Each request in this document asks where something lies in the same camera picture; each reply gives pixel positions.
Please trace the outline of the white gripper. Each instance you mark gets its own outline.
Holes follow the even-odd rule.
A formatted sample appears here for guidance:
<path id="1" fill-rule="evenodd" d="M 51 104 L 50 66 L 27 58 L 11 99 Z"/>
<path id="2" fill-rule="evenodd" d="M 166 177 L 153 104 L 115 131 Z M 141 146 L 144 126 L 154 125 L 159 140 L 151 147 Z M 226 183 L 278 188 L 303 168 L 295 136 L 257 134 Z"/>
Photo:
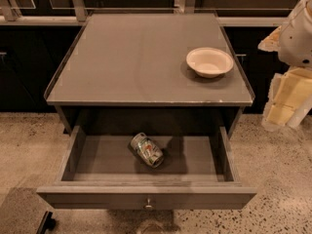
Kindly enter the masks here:
<path id="1" fill-rule="evenodd" d="M 274 29 L 257 46 L 264 52 L 278 52 L 290 66 L 271 81 L 262 126 L 267 131 L 296 128 L 312 109 L 312 15 L 308 7 L 293 10 L 282 27 Z"/>

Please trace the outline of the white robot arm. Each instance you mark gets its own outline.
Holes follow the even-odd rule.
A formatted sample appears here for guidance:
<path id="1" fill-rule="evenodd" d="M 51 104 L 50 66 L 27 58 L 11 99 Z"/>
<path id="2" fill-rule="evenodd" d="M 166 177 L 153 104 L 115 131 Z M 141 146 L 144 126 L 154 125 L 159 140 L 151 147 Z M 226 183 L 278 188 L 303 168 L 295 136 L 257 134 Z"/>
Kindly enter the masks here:
<path id="1" fill-rule="evenodd" d="M 312 0 L 300 0 L 258 48 L 277 52 L 278 59 L 289 66 L 271 80 L 261 124 L 270 132 L 296 128 L 312 107 Z"/>

